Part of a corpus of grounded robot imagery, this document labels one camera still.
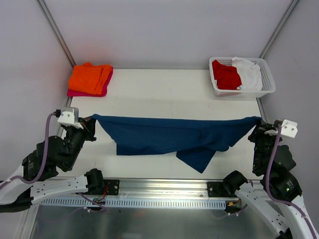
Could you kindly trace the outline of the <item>blue t shirt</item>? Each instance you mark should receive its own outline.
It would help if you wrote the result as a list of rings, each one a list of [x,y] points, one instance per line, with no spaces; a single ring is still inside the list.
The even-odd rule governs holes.
[[[117,155],[176,157],[203,173],[217,152],[233,147],[261,122],[260,117],[233,120],[156,119],[92,115],[116,143]]]

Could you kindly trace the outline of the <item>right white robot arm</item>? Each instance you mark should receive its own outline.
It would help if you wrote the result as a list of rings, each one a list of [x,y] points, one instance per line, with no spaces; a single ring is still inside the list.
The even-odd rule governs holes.
[[[307,209],[303,192],[296,177],[290,172],[296,163],[287,145],[280,145],[283,136],[294,138],[297,124],[293,121],[260,121],[248,137],[254,143],[252,172],[260,181],[268,197],[279,207],[278,213],[259,196],[252,183],[242,173],[233,171],[223,179],[223,191],[237,196],[260,219],[277,239],[317,239],[319,237]]]

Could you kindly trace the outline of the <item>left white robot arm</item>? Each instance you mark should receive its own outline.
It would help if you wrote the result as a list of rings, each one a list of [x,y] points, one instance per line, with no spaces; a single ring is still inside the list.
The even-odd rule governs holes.
[[[62,193],[101,194],[105,183],[101,170],[91,169],[70,182],[48,184],[47,179],[58,175],[58,169],[68,172],[86,141],[94,142],[96,120],[80,118],[80,128],[64,126],[64,138],[45,136],[36,149],[25,157],[18,169],[0,183],[1,213],[28,210],[32,205],[50,196]]]

